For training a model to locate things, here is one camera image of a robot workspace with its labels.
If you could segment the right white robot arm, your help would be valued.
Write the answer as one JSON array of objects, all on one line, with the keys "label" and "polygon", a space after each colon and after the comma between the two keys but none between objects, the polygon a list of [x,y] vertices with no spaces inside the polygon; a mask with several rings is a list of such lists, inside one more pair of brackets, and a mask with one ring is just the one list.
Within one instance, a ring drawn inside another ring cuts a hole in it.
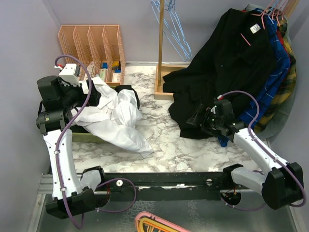
[{"label": "right white robot arm", "polygon": [[299,200],[306,203],[301,166],[281,158],[256,137],[243,121],[236,120],[230,101],[215,101],[213,108],[201,104],[187,123],[214,137],[227,136],[261,169],[259,174],[241,164],[224,168],[222,184],[225,188],[233,189],[237,185],[247,187],[260,194],[274,210],[286,205],[295,206],[294,203]]}]

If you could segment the light blue wire hanger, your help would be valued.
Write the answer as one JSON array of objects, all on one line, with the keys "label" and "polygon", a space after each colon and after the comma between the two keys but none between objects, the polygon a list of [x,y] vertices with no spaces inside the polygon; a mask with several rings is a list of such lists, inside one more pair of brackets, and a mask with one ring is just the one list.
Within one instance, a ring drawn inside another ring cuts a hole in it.
[{"label": "light blue wire hanger", "polygon": [[187,62],[192,58],[192,51],[189,43],[185,38],[180,19],[176,12],[175,0],[164,1],[164,13],[168,14],[169,19],[163,18],[163,34],[176,50],[180,58],[184,62]]}]

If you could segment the white shirt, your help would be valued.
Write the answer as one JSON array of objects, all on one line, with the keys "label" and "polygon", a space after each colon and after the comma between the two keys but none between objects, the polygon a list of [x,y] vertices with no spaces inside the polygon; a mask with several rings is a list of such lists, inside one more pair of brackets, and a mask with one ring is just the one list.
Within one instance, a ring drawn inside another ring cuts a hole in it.
[{"label": "white shirt", "polygon": [[92,135],[117,147],[140,153],[153,153],[150,143],[135,128],[142,118],[140,100],[131,85],[111,88],[101,78],[92,79],[101,97],[97,106],[87,106],[73,122]]}]

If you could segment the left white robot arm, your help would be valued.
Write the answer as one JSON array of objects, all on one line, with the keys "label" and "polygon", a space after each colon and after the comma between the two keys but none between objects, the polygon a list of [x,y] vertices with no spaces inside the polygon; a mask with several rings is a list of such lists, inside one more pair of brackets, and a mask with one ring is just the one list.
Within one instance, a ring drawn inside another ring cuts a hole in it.
[{"label": "left white robot arm", "polygon": [[107,179],[100,166],[85,169],[78,177],[73,153],[70,121],[72,109],[97,106],[101,94],[94,84],[73,84],[55,75],[37,81],[42,101],[36,125],[47,146],[53,175],[52,202],[46,212],[59,219],[76,216],[105,206],[108,196],[97,196],[95,190],[106,187]]}]

